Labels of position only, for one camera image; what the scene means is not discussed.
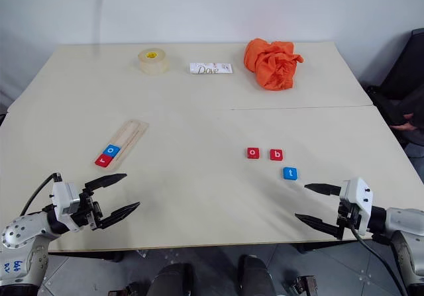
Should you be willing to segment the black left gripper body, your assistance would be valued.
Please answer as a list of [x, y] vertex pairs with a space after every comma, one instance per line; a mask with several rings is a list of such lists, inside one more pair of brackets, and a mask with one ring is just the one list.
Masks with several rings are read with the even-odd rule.
[[103, 214], [99, 203], [92, 199], [96, 189], [96, 187], [86, 187], [79, 194], [78, 209], [71, 215], [71, 218], [80, 228], [83, 226], [89, 226], [92, 230], [103, 228], [103, 221], [101, 219]]

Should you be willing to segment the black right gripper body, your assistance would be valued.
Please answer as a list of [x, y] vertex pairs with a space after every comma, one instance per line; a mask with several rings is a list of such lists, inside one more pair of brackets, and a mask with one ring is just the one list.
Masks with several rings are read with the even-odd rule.
[[350, 228], [353, 226], [355, 230], [358, 230], [360, 222], [360, 207], [355, 203], [350, 203], [346, 200], [340, 200], [338, 207], [337, 225], [343, 228]]

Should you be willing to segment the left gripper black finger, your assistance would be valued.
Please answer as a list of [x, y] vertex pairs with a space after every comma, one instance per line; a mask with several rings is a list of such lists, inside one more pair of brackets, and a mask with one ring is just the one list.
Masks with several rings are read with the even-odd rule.
[[114, 173], [111, 175], [104, 175], [102, 177], [99, 177], [97, 179], [87, 182], [85, 184], [85, 190], [95, 191], [96, 189], [99, 189], [101, 187], [109, 187], [110, 185], [113, 185], [119, 182], [126, 176], [127, 176], [126, 173]]
[[138, 206], [140, 202], [132, 203], [124, 206], [116, 211], [113, 211], [107, 218], [99, 221], [99, 228], [106, 229], [129, 216]]

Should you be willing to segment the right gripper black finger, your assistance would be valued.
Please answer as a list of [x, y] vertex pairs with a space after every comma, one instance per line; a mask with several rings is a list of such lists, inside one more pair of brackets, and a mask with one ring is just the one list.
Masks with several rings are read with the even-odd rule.
[[320, 193], [322, 195], [336, 195], [339, 196], [341, 187], [336, 185], [329, 185], [326, 183], [309, 183], [304, 185], [304, 188]]
[[323, 222], [321, 219], [309, 215], [296, 213], [295, 217], [311, 228], [334, 236], [337, 240], [343, 239], [343, 228]]

